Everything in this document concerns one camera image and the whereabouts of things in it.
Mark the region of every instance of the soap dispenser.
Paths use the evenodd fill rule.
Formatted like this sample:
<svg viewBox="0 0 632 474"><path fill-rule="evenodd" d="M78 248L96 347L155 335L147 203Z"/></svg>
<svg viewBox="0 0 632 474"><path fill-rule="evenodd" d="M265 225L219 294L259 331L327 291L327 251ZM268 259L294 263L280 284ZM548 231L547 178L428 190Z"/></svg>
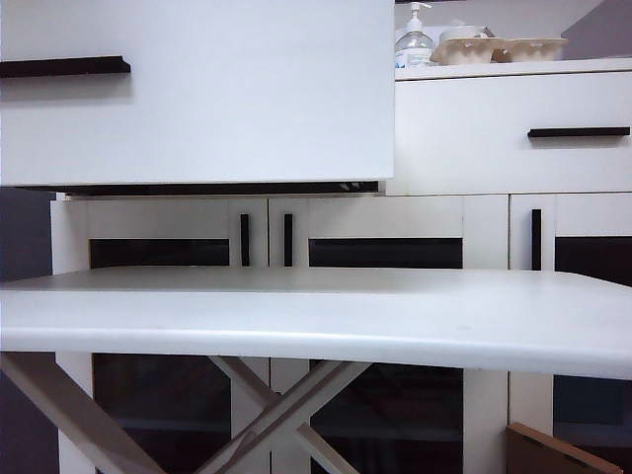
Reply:
<svg viewBox="0 0 632 474"><path fill-rule="evenodd" d="M419 18L422 7L432 8L426 3L411 3L412 18L406 25L406 34L395 44L395 68L397 69L415 70L431 64L435 42L424 35L424 23Z"/></svg>

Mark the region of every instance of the white drawer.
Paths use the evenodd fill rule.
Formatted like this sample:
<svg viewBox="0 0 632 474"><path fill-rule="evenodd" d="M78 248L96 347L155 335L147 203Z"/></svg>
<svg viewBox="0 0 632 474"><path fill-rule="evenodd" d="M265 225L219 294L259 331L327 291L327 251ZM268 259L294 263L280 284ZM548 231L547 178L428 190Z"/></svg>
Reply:
<svg viewBox="0 0 632 474"><path fill-rule="evenodd" d="M131 74L3 80L2 185L391 178L392 3L4 1L3 60Z"/></svg>
<svg viewBox="0 0 632 474"><path fill-rule="evenodd" d="M400 82L390 195L632 191L632 140L528 138L632 125L632 72Z"/></svg>

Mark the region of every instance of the crossed table legs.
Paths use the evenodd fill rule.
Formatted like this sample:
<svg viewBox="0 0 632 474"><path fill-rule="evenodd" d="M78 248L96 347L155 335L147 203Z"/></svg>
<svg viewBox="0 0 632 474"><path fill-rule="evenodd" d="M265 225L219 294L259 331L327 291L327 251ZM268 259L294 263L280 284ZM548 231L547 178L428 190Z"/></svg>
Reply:
<svg viewBox="0 0 632 474"><path fill-rule="evenodd" d="M277 395L238 357L211 356L262 413L196 474L243 473L253 457L286 436L330 474L357 474L306 420L363 373L368 362L323 361L284 395ZM66 372L46 355L2 353L0 368L104 474L165 474Z"/></svg>

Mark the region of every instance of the cardboard piece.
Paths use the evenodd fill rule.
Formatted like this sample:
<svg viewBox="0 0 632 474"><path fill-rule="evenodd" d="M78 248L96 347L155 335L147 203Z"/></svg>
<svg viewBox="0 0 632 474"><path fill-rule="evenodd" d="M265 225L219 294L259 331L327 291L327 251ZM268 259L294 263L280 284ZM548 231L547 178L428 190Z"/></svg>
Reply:
<svg viewBox="0 0 632 474"><path fill-rule="evenodd" d="M623 474L623 470L520 423L507 427L508 474Z"/></svg>

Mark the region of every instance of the glass cabinet door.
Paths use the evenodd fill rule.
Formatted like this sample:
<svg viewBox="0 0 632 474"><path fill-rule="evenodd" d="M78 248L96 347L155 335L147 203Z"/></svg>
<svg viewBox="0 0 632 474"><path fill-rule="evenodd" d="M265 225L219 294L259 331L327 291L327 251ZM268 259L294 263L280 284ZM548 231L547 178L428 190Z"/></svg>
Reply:
<svg viewBox="0 0 632 474"><path fill-rule="evenodd" d="M632 286L632 195L512 197L512 236L522 240L513 240L513 268L529 265L532 209L541 210L542 269ZM548 419L554 436L632 470L632 382L562 375L531 382L522 394L513 390L512 401L515 394L518 404L525 403L527 392L548 400L523 416L536 423Z"/></svg>
<svg viewBox="0 0 632 474"><path fill-rule="evenodd" d="M506 269L507 226L507 197L271 199L271 266ZM506 421L505 372L375 363L311 426L361 473L501 474Z"/></svg>
<svg viewBox="0 0 632 474"><path fill-rule="evenodd" d="M52 233L56 273L268 264L265 199L58 201ZM244 418L258 415L205 356L59 354L57 359L170 474L195 472L243 428ZM262 365L267 368L268 361ZM81 453L60 439L60 474L93 474Z"/></svg>

